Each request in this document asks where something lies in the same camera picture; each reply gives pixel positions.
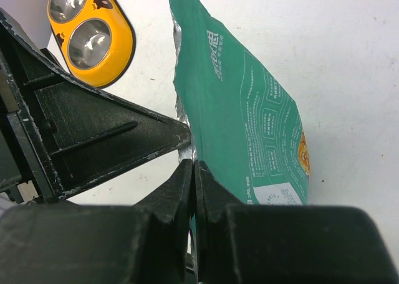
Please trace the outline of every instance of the snack bag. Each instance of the snack bag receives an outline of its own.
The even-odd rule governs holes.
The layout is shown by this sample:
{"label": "snack bag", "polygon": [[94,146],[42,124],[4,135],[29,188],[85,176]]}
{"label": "snack bag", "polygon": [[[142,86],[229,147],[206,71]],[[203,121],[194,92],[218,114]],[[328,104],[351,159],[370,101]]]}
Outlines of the snack bag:
{"label": "snack bag", "polygon": [[294,100],[199,0],[170,0],[175,88],[196,156],[245,204],[305,204],[310,165]]}

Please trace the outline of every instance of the green package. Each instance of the green package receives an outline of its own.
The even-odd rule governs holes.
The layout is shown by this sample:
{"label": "green package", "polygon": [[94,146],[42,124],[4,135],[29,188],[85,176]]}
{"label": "green package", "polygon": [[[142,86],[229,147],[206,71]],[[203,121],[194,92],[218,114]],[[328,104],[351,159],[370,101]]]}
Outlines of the green package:
{"label": "green package", "polygon": [[246,204],[305,204],[309,156],[295,101],[199,0],[170,0],[174,84],[197,159]]}

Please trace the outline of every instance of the silver bowl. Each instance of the silver bowl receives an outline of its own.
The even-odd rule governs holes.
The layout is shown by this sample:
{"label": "silver bowl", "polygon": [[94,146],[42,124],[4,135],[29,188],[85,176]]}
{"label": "silver bowl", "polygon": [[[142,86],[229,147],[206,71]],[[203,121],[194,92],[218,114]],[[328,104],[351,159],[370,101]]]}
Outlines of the silver bowl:
{"label": "silver bowl", "polygon": [[72,33],[68,56],[78,69],[91,69],[107,55],[111,45],[111,30],[101,19],[89,19]]}
{"label": "silver bowl", "polygon": [[58,23],[75,18],[84,7],[86,0],[50,0],[49,14]]}

